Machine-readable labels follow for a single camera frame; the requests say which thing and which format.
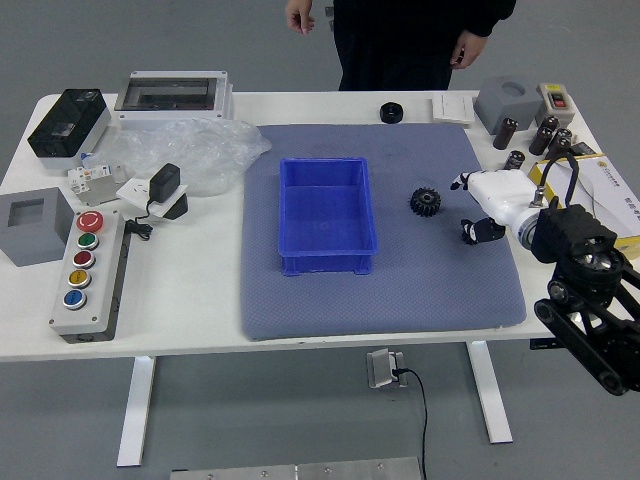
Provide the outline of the person's left hand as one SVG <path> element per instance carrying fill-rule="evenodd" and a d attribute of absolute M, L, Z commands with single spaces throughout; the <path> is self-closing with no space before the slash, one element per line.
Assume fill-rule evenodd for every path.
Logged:
<path fill-rule="evenodd" d="M 458 37 L 450 58 L 450 68 L 459 70 L 471 66 L 483 52 L 487 37 L 464 30 Z"/>

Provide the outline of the person's right hand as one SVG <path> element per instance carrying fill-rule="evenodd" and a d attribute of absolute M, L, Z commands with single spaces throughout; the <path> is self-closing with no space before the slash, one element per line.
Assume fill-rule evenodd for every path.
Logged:
<path fill-rule="evenodd" d="M 289 0 L 285 6 L 287 27 L 299 34 L 309 34 L 315 24 L 311 16 L 312 0 Z"/>

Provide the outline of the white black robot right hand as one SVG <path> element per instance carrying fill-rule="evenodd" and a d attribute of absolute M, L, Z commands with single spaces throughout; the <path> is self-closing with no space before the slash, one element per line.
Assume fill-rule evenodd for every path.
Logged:
<path fill-rule="evenodd" d="M 476 222 L 461 221 L 465 243 L 498 240 L 509 228 L 525 248 L 532 248 L 539 212 L 545 206 L 527 175 L 518 169 L 461 173 L 450 189 L 462 187 L 480 205 L 487 217 Z"/>

